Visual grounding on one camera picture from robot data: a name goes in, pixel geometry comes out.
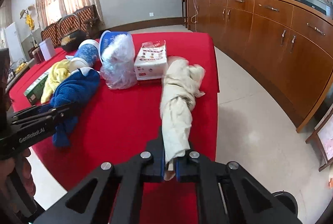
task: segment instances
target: crumpled white towel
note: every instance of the crumpled white towel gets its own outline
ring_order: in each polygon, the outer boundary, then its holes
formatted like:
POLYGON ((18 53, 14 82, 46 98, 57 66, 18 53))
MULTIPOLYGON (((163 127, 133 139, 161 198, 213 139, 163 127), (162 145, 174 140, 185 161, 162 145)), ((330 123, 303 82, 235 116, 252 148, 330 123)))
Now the crumpled white towel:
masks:
POLYGON ((205 94, 199 91, 204 74, 203 67, 189 66, 185 59, 172 62, 165 74, 160 116, 166 164, 175 157, 184 156, 190 149, 191 111, 195 98, 205 94))

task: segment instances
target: blue plastic bucket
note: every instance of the blue plastic bucket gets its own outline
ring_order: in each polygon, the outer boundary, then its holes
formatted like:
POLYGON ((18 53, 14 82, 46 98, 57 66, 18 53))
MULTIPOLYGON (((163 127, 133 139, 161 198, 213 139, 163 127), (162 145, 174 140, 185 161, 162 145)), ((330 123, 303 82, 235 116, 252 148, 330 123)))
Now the blue plastic bucket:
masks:
POLYGON ((98 48, 99 59, 101 60, 101 62, 103 62, 102 54, 105 48, 108 47, 110 44, 113 44, 114 38, 120 34, 127 35, 129 33, 123 31, 109 31, 109 30, 105 30, 103 32, 101 38, 99 39, 99 48, 98 48))
POLYGON ((93 67, 98 58, 98 42, 95 40, 84 40, 69 64, 69 71, 72 72, 82 67, 93 67))

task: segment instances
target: white box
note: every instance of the white box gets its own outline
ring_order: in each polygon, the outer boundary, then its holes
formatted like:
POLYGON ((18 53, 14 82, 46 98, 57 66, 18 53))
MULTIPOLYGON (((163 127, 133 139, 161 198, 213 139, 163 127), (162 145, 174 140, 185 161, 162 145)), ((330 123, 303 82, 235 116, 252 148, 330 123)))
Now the white box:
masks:
POLYGON ((42 54, 45 61, 50 60, 57 54, 56 50, 54 49, 51 38, 47 38, 46 40, 42 41, 39 44, 39 47, 42 50, 42 54))
POLYGON ((134 62, 137 80, 151 80, 163 77, 168 69, 165 40, 143 43, 134 62))

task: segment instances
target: tissue package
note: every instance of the tissue package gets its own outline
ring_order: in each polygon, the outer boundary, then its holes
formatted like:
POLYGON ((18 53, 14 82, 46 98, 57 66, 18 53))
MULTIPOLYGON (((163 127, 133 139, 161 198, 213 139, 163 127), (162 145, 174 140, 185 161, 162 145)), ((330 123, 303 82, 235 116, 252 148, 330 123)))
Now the tissue package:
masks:
POLYGON ((134 62, 137 80, 152 80, 163 77, 168 69, 165 40, 143 43, 134 62))

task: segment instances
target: human hand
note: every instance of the human hand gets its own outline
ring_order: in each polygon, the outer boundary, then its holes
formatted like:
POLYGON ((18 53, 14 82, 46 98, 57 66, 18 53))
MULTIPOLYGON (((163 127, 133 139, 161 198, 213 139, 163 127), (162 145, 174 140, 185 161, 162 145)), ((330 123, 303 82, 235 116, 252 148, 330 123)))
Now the human hand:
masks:
MULTIPOLYGON (((29 164, 26 157, 31 155, 30 149, 26 149, 22 152, 21 157, 23 158, 23 168, 22 168, 22 175, 23 175, 23 185, 27 190, 28 194, 33 197, 36 193, 36 186, 34 184, 33 178, 31 176, 31 165, 29 164)), ((3 195, 10 200, 9 191, 6 186, 6 179, 9 174, 15 168, 15 160, 13 158, 0 161, 0 191, 3 195)), ((16 204, 9 203, 9 206, 13 209, 14 213, 18 212, 16 204)))

